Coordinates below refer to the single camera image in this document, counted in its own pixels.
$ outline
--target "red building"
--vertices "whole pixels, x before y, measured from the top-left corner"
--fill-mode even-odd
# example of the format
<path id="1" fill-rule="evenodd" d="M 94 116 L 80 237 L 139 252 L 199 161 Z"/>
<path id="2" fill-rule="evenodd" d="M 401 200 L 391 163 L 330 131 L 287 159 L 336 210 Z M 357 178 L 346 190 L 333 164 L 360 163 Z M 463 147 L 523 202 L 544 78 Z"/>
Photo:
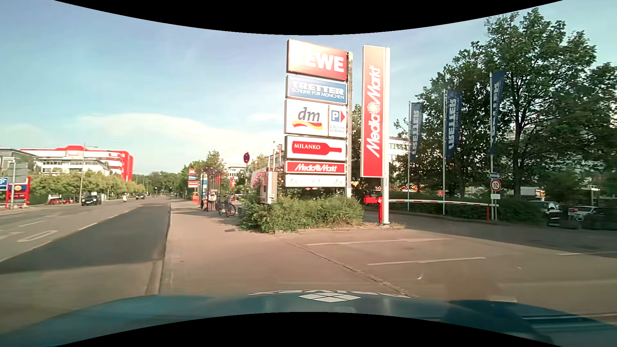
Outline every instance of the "red building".
<path id="1" fill-rule="evenodd" d="M 113 173 L 120 174 L 125 181 L 133 179 L 133 156 L 127 151 L 84 149 L 83 146 L 66 146 L 56 149 L 21 149 L 42 159 L 98 159 L 107 162 Z"/>

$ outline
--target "sidewalk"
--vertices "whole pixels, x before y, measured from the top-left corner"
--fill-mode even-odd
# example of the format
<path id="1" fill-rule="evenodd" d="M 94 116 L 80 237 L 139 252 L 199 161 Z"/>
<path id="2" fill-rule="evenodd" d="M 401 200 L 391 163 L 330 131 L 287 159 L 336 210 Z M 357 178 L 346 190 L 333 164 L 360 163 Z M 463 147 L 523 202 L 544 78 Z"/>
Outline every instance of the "sidewalk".
<path id="1" fill-rule="evenodd" d="M 174 202 L 160 293 L 246 295 L 271 290 L 358 290 L 400 294 L 274 235 L 236 231 L 192 202 Z"/>

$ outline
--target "red post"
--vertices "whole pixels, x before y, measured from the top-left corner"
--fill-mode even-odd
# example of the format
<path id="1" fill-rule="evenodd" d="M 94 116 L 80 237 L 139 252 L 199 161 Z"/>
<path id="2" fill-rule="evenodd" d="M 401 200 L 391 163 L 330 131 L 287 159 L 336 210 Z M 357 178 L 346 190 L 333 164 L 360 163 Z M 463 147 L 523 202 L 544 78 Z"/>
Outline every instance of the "red post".
<path id="1" fill-rule="evenodd" d="M 383 221 L 383 214 L 384 214 L 383 201 L 384 201 L 383 197 L 380 196 L 377 198 L 377 203 L 378 203 L 377 210 L 379 211 L 378 212 L 379 224 L 381 224 L 381 222 Z"/>

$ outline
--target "pavement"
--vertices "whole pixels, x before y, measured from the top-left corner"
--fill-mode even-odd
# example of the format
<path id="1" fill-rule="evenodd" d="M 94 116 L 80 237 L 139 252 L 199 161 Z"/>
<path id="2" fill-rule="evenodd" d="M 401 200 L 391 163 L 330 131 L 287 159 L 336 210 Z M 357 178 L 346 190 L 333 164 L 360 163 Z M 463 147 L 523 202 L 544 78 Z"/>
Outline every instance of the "pavement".
<path id="1" fill-rule="evenodd" d="M 366 213 L 367 221 L 376 214 Z M 402 230 L 237 231 L 237 218 L 172 203 L 161 293 L 360 290 L 617 312 L 617 236 L 392 215 Z"/>
<path id="2" fill-rule="evenodd" d="M 0 215 L 0 333 L 75 309 L 157 293 L 169 200 Z"/>

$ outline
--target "cloud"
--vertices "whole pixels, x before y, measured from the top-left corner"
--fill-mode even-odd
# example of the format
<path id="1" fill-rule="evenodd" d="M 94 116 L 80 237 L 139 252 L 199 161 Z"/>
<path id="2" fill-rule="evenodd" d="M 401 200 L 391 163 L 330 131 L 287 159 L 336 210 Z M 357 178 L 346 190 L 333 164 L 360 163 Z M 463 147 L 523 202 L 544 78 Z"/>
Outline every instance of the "cloud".
<path id="1" fill-rule="evenodd" d="M 243 164 L 242 156 L 268 154 L 273 141 L 283 143 L 280 131 L 254 131 L 246 127 L 213 128 L 193 119 L 162 114 L 124 113 L 86 115 L 55 129 L 15 124 L 14 136 L 4 136 L 4 146 L 56 148 L 84 141 L 101 149 L 128 151 L 135 159 L 134 172 L 179 172 L 191 161 L 205 159 L 216 150 L 228 165 Z"/>

